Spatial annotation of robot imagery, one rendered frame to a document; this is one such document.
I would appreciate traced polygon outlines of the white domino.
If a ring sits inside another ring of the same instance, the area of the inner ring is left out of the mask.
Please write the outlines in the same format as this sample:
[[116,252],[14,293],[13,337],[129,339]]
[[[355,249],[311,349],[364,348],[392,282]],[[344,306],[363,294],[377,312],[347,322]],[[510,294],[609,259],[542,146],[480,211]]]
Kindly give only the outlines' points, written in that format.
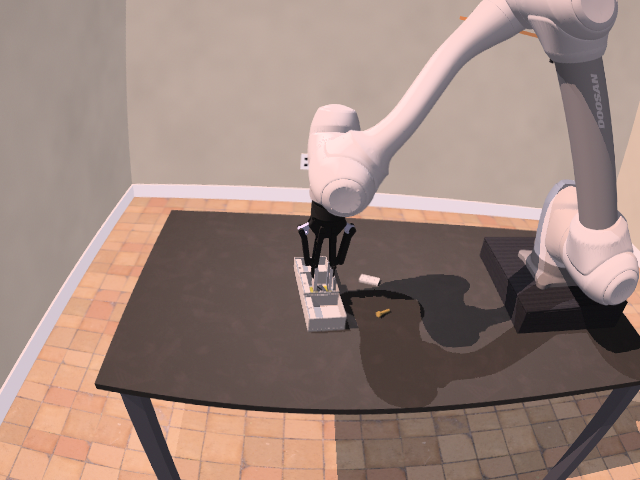
[[371,277],[371,276],[367,276],[367,275],[361,275],[359,282],[362,283],[367,283],[367,284],[371,284],[371,285],[375,285],[378,286],[380,281],[380,278],[375,278],[375,277]]

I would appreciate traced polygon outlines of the white three-compartment bin rack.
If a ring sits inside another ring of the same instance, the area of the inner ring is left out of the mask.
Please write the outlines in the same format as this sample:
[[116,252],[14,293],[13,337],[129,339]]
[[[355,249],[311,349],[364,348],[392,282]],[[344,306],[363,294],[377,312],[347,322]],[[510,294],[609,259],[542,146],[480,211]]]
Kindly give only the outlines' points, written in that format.
[[[318,268],[317,285],[326,286],[328,268],[326,257],[319,258]],[[294,257],[294,271],[308,332],[345,330],[346,314],[335,276],[332,278],[332,291],[310,292],[311,266],[305,265],[304,257]]]

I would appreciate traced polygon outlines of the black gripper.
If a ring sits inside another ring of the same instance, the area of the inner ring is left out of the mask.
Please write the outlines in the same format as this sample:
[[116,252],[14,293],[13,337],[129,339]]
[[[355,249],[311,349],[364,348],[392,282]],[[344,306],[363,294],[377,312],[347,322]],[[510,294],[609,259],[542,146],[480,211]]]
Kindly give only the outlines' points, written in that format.
[[[327,222],[322,222],[327,221]],[[338,221],[338,222],[334,222]],[[309,255],[309,246],[307,235],[309,228],[315,234],[315,242],[313,247],[312,258]],[[345,217],[335,216],[329,213],[322,205],[312,201],[311,216],[308,223],[297,226],[298,233],[301,236],[303,256],[306,266],[311,266],[312,288],[317,291],[318,281],[318,264],[321,253],[323,240],[329,238],[329,262],[327,268],[326,286],[331,291],[332,277],[334,277],[336,265],[344,264],[345,257],[349,248],[352,236],[356,229],[353,223],[347,223]],[[344,234],[340,244],[340,248],[336,257],[337,235],[344,229]],[[304,247],[303,247],[304,246]]]

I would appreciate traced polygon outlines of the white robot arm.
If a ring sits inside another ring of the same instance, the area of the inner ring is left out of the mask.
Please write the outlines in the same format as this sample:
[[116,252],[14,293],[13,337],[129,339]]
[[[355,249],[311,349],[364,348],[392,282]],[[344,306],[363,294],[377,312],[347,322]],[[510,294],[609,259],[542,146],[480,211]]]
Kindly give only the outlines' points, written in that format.
[[459,70],[483,51],[533,29],[555,63],[575,181],[552,187],[534,248],[520,250],[518,257],[539,289],[579,286],[600,304],[624,302],[637,286],[639,266],[627,220],[617,208],[602,59],[617,14],[617,0],[483,0],[376,126],[361,131],[356,111],[343,105],[317,110],[308,142],[311,200],[339,217],[365,210],[389,174],[392,157]]

